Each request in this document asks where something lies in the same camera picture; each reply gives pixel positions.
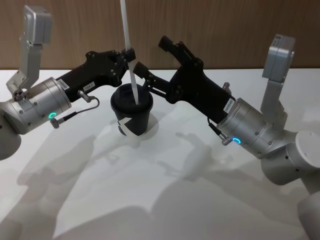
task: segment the metal bracket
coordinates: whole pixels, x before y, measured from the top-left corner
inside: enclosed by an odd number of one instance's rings
[[[24,6],[21,62],[19,70],[6,83],[15,101],[25,98],[22,89],[30,89],[39,78],[43,44],[51,39],[52,17],[41,6]]]
[[[266,120],[278,129],[284,128],[288,116],[279,97],[294,57],[295,42],[293,37],[275,35],[262,73],[268,83],[260,109]]]

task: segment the white label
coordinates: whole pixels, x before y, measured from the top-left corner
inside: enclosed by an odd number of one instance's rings
[[[89,83],[88,85],[85,85],[83,87],[83,90],[86,92],[86,91],[92,89],[94,86],[96,86],[96,85],[95,85],[95,82],[93,81],[93,82]]]
[[[232,98],[230,98],[229,101],[228,101],[228,102],[226,103],[226,105],[224,106],[223,111],[225,111],[225,112],[228,114],[234,104],[235,104],[235,100],[233,100]]]
[[[61,78],[58,79],[57,82],[60,84],[60,86],[64,91],[70,88],[68,84],[66,84],[65,81],[63,81]]]

